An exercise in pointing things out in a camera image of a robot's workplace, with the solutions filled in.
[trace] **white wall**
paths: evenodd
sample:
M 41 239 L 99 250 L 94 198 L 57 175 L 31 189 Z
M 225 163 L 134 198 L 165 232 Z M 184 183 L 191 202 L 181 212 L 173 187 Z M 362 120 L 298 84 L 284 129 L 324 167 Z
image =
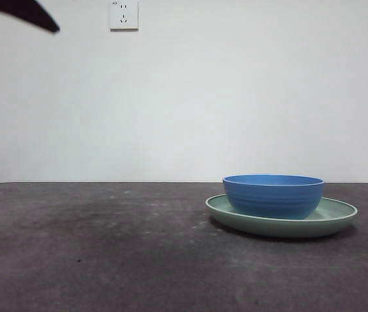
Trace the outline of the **white wall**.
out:
M 0 15 L 0 182 L 368 181 L 368 0 L 41 0 Z

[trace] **blue bowl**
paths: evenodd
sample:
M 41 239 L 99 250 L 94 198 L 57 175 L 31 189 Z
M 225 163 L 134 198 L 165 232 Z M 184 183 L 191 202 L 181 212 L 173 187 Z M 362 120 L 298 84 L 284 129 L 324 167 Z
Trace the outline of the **blue bowl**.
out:
M 278 219 L 304 219 L 317 208 L 324 181 L 299 175 L 233 175 L 223 179 L 238 213 Z

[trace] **electrical outlet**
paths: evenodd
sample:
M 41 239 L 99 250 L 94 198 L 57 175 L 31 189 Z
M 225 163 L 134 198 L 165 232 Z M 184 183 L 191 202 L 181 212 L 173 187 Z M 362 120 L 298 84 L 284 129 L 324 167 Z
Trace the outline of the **electrical outlet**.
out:
M 112 0 L 109 19 L 111 30 L 138 30 L 138 1 Z

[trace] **dark blade-shaped object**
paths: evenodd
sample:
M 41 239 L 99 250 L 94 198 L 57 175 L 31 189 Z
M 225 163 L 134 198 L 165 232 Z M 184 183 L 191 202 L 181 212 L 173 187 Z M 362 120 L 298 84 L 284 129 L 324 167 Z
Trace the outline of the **dark blade-shaped object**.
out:
M 60 27 L 35 0 L 0 0 L 0 11 L 55 33 Z

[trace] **light green dish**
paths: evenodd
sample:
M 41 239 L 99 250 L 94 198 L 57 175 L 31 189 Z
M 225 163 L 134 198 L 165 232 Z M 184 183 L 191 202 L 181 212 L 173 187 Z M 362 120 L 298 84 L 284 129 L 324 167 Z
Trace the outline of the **light green dish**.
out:
M 358 210 L 348 203 L 321 198 L 316 210 L 306 219 L 273 219 L 234 213 L 227 196 L 217 195 L 205 201 L 214 219 L 239 231 L 271 236 L 306 238 L 336 233 L 349 226 Z

